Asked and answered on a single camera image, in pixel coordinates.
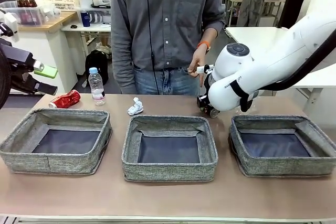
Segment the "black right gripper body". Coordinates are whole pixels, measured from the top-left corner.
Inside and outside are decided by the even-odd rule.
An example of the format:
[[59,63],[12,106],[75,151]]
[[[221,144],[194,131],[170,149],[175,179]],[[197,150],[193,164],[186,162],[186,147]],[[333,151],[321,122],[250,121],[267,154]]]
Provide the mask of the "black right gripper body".
[[214,83],[212,73],[208,74],[204,80],[204,87],[206,89],[205,95],[208,95],[211,85]]

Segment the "person left hand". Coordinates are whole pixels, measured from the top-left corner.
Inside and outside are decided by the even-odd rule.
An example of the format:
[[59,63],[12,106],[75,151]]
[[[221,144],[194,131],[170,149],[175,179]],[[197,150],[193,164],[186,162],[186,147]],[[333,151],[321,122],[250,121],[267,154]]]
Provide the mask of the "person left hand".
[[204,74],[197,73],[197,67],[204,66],[206,64],[206,54],[207,54],[208,47],[206,44],[201,44],[198,46],[193,54],[192,61],[188,67],[188,74],[194,78],[199,77],[201,88],[204,82]]

